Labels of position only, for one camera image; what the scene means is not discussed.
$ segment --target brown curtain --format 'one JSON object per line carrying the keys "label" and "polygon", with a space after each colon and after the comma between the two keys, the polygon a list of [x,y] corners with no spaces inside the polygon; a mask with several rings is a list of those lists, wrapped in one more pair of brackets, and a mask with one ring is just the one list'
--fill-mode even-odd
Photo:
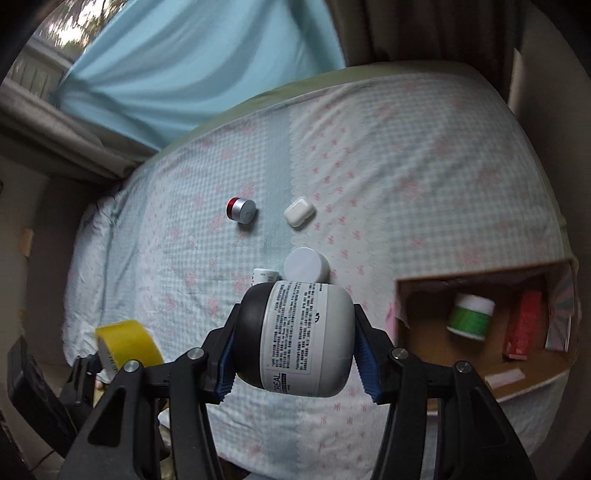
{"label": "brown curtain", "polygon": [[471,65],[507,100],[517,0],[326,0],[348,66],[453,60]]}

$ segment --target cardboard box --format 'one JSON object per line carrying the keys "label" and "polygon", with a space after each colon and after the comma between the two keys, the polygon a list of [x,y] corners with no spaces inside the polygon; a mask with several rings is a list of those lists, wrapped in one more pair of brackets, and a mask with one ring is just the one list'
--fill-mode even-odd
{"label": "cardboard box", "polygon": [[[400,323],[394,342],[425,362],[452,366],[467,360],[487,380],[498,401],[515,397],[552,382],[573,365],[579,326],[575,278],[573,261],[565,260],[511,270],[398,280]],[[543,305],[528,359],[512,361],[503,356],[505,334],[511,311],[524,290],[542,292]],[[484,342],[446,329],[458,293],[495,302]],[[429,410],[435,407],[430,403]]]}

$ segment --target bed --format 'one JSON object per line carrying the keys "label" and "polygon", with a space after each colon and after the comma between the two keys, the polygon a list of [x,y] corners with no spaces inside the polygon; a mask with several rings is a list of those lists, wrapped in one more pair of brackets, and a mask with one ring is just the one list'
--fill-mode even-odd
{"label": "bed", "polygon": [[[225,217],[234,196],[256,221]],[[293,230],[282,212],[309,197]],[[85,213],[65,295],[64,353],[96,350],[94,328],[138,319],[166,361],[223,325],[252,269],[319,250],[331,282],[387,331],[394,281],[570,258],[535,153],[497,92],[452,62],[351,67],[259,95],[201,125]],[[545,438],[567,375],[503,403],[526,450]],[[327,399],[236,380],[209,415],[219,455],[276,479],[369,478],[387,407],[352,369]],[[433,473],[436,419],[423,477]]]}

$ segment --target white jar with green label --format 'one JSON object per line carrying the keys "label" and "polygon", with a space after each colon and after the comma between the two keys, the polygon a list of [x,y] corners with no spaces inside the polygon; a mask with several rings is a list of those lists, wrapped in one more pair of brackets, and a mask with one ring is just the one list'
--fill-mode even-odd
{"label": "white jar with green label", "polygon": [[484,341],[495,302],[476,295],[459,294],[447,330],[462,337]]}

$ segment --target wall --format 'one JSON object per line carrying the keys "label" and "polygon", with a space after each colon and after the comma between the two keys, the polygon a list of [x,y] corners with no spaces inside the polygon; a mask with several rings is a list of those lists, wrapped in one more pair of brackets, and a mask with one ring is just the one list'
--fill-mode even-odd
{"label": "wall", "polygon": [[509,105],[550,179],[580,263],[579,358],[548,438],[532,456],[538,478],[552,480],[591,429],[591,79],[559,31],[531,4],[520,50]]}
{"label": "wall", "polygon": [[[7,352],[21,334],[19,310],[25,302],[27,260],[18,242],[22,230],[33,224],[48,177],[0,157],[0,180],[4,182],[0,194],[0,408],[26,460],[33,465],[50,449],[14,410],[5,385]],[[57,460],[44,462],[43,466],[49,468],[39,469],[39,478],[55,478],[51,467]]]}

